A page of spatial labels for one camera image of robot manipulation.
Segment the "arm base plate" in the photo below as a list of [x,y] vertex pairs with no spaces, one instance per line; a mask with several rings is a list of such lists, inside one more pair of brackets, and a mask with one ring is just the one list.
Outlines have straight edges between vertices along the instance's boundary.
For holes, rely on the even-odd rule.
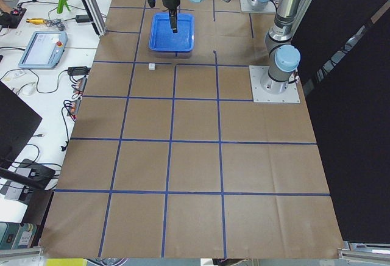
[[275,14],[278,0],[240,0],[244,13]]
[[294,74],[285,82],[276,82],[269,77],[269,66],[249,66],[252,99],[254,103],[300,104]]

